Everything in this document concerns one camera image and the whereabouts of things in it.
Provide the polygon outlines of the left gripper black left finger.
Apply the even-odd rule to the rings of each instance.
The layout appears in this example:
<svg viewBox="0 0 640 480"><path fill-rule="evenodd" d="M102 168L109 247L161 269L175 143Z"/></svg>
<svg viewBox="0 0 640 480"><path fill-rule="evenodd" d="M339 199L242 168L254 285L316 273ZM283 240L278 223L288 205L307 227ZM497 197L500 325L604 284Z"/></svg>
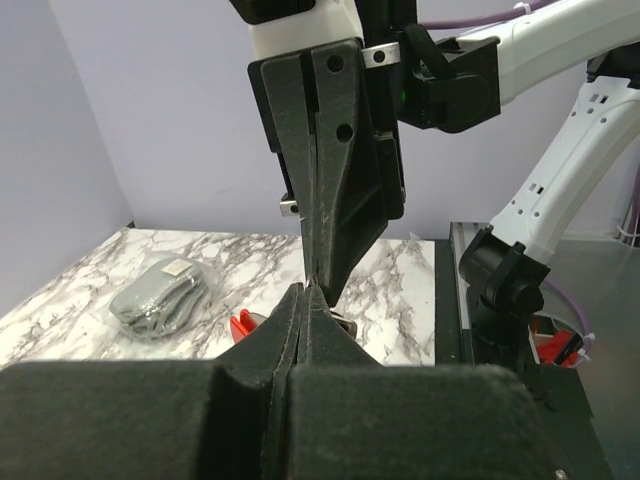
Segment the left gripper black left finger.
<svg viewBox="0 0 640 480"><path fill-rule="evenodd" d="M45 361L1 372L5 479L284 479L301 284L213 360Z"/></svg>

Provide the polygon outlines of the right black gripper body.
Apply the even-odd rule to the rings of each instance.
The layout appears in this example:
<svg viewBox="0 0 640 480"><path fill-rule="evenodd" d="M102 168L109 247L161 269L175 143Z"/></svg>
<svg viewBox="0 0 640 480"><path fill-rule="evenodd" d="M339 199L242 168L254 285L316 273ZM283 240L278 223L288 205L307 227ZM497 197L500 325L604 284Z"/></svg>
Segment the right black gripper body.
<svg viewBox="0 0 640 480"><path fill-rule="evenodd" d="M390 73L397 128L458 133L495 116L499 110L497 43L483 40L468 47L456 40L435 41L417 21L413 1L355 1L364 39L359 40L368 68ZM286 199L299 209L268 105L256 60L248 74L270 149L277 155L287 188Z"/></svg>

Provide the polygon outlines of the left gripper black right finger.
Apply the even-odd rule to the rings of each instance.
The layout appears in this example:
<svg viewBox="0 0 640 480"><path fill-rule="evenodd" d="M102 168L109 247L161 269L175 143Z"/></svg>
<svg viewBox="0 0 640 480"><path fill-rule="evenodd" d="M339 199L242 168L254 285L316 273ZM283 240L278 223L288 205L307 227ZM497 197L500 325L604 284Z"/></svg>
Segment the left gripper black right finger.
<svg viewBox="0 0 640 480"><path fill-rule="evenodd" d="M494 366L385 367L304 292L288 379L294 479L550 479L535 405Z"/></svg>

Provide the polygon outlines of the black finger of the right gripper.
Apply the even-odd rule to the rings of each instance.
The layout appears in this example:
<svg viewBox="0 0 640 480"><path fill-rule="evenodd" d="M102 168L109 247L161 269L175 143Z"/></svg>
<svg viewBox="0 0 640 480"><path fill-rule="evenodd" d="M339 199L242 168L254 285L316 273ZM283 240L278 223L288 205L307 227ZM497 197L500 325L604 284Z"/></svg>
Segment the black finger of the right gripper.
<svg viewBox="0 0 640 480"><path fill-rule="evenodd" d="M320 281L317 247L317 92L309 52L265 61L261 67L271 117L299 209L307 283Z"/></svg>
<svg viewBox="0 0 640 480"><path fill-rule="evenodd" d="M319 101L311 270L337 304L359 261L404 212L393 90L387 68L368 68L359 40L312 53Z"/></svg>

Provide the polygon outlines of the red carabiner keyring with chain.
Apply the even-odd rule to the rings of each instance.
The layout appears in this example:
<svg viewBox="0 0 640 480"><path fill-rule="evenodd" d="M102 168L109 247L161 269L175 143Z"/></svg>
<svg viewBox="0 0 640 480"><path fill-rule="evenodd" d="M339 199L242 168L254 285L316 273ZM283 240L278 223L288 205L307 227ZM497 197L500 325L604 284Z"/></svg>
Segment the red carabiner keyring with chain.
<svg viewBox="0 0 640 480"><path fill-rule="evenodd" d="M331 311L331 316L352 339L356 338L357 325L354 321L348 320L339 313L333 311ZM239 343L265 320L266 317L264 315L251 312L247 309L241 310L238 316L232 316L229 321L229 327L233 342L235 344Z"/></svg>

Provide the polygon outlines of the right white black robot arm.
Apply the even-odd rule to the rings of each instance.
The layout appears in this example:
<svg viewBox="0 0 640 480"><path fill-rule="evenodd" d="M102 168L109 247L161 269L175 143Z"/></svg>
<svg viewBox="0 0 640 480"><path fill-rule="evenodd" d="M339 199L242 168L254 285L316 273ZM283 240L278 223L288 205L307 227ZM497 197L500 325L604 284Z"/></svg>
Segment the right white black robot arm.
<svg viewBox="0 0 640 480"><path fill-rule="evenodd" d="M399 123L455 134L579 63L570 116L511 202L464 252L471 319L512 346L543 306L540 284L577 210L639 132L639 5L525 1L500 18L432 38L413 1L238 1L249 66L287 198L299 209L304 267L328 303L404 212Z"/></svg>

